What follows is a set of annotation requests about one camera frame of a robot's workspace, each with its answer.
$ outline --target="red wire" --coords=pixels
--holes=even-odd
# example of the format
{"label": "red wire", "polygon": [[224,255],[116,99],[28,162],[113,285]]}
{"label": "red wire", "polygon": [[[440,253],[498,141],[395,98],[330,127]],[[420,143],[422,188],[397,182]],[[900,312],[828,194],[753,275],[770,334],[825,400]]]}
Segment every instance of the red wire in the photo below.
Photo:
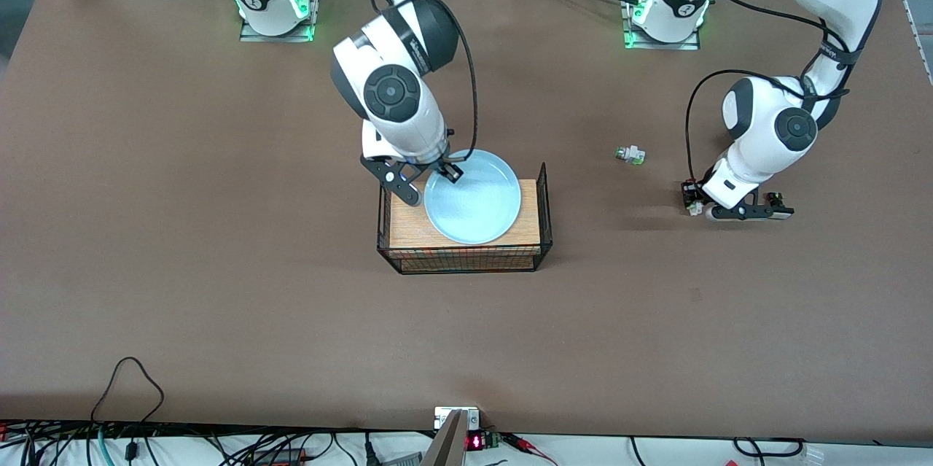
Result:
{"label": "red wire", "polygon": [[534,455],[535,457],[541,457],[541,459],[547,460],[554,466],[560,466],[560,464],[558,464],[554,459],[551,459],[551,457],[548,457],[547,455],[545,455],[544,453],[540,452],[537,449],[534,449],[534,451],[531,454]]}
{"label": "red wire", "polygon": [[556,460],[551,459],[551,457],[548,457],[546,453],[537,449],[536,446],[533,445],[533,443],[529,443],[527,440],[525,440],[524,443],[526,443],[527,452],[530,453],[531,455],[534,455],[535,457],[541,457],[541,459],[547,460],[547,462],[550,462],[554,466],[560,466],[560,464],[558,464]]}

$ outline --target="red digital display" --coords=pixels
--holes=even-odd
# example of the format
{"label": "red digital display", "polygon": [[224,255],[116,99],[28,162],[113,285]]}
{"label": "red digital display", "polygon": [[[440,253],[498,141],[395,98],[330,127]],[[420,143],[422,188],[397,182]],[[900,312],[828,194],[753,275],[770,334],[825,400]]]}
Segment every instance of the red digital display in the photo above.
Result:
{"label": "red digital display", "polygon": [[481,449],[486,449],[486,436],[483,435],[484,432],[470,432],[466,436],[466,443],[464,443],[464,449],[466,451],[480,451]]}

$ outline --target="table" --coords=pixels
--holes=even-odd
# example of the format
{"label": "table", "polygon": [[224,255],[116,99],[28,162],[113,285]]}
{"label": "table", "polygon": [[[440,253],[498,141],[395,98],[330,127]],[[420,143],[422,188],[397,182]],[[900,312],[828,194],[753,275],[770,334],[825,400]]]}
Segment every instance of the table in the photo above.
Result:
{"label": "table", "polygon": [[[796,73],[812,28],[719,1],[702,50],[624,50],[617,4],[446,0],[476,57],[481,148],[549,174],[537,273],[403,277],[330,48],[241,44],[229,0],[37,0],[0,94],[0,417],[83,419],[136,355],[160,420],[418,429],[475,404],[513,432],[929,440],[933,90],[884,0],[853,93],[767,184],[783,223],[680,204],[710,71]],[[791,0],[751,0],[800,13]],[[727,146],[700,93],[700,169]],[[469,141],[462,50],[427,84]],[[647,160],[613,158],[637,144]],[[155,394],[121,373],[106,419]]]}

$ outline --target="plate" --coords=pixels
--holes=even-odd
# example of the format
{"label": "plate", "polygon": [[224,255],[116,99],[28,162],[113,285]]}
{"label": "plate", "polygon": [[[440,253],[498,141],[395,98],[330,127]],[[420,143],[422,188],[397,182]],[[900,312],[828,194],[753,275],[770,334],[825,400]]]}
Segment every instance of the plate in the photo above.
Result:
{"label": "plate", "polygon": [[[452,158],[466,156],[461,150]],[[424,185],[424,210],[441,234],[460,244],[485,244],[503,236],[519,217],[522,187],[499,156],[474,149],[457,163],[464,172],[457,183],[431,173]]]}

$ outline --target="black wire basket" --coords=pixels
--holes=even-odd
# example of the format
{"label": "black wire basket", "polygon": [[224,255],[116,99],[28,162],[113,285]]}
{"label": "black wire basket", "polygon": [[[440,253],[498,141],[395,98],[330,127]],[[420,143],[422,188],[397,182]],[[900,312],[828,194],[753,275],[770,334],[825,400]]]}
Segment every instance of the black wire basket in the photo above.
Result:
{"label": "black wire basket", "polygon": [[534,181],[537,200],[537,236],[533,244],[483,244],[483,246],[393,247],[390,238],[392,193],[380,186],[379,230],[376,250],[400,274],[519,273],[537,270],[553,246],[547,170]]}

